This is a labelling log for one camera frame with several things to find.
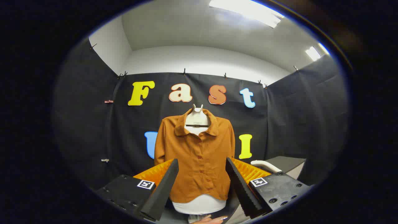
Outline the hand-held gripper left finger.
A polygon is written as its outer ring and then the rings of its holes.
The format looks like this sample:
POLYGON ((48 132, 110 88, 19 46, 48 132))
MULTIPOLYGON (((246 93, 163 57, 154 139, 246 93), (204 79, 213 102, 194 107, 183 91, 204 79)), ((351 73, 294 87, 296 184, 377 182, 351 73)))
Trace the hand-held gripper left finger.
POLYGON ((135 176, 120 175, 95 194, 133 218, 159 221, 178 171, 178 160, 171 159, 135 176))

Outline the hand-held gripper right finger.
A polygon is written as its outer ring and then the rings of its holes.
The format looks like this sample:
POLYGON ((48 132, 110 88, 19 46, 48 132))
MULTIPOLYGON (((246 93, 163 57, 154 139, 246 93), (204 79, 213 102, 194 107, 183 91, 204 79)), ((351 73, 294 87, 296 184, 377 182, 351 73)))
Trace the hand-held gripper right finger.
POLYGON ((250 218, 278 210, 311 190, 279 169, 269 173, 231 157, 226 159, 225 169, 244 214, 250 218))

